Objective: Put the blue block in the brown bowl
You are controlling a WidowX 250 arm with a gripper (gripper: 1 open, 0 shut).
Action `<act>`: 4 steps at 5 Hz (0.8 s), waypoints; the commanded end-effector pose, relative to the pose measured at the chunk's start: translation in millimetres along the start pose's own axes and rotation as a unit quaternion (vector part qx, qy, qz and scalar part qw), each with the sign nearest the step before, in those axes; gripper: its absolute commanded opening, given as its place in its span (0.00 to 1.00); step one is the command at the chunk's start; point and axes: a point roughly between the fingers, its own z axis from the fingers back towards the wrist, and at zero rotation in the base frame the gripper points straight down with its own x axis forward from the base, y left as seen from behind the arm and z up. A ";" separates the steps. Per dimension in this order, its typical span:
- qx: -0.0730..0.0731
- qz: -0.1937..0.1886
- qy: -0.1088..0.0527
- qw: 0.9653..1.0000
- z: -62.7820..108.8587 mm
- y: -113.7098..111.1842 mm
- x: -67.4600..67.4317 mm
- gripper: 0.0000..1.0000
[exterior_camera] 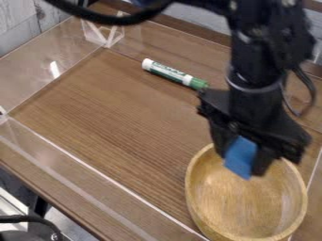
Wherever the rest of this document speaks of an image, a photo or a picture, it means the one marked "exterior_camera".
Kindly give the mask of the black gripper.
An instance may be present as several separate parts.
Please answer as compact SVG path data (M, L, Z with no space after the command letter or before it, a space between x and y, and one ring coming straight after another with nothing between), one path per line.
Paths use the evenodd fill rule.
M209 135L220 157L237 136L257 145L251 174L263 176L280 157L299 164L311 136L287 114L282 93L253 94L205 88L199 91L199 114L209 124Z

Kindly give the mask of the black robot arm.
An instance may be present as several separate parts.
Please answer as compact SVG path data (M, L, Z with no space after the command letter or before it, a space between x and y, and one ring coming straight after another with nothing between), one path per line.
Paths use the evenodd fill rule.
M307 114L287 100L292 73L315 86L300 64L311 58L315 44L303 0L176 0L225 18L229 29L227 90L199 91L199 113L224 167L243 179L265 174L274 160L300 162L311 136L292 120Z

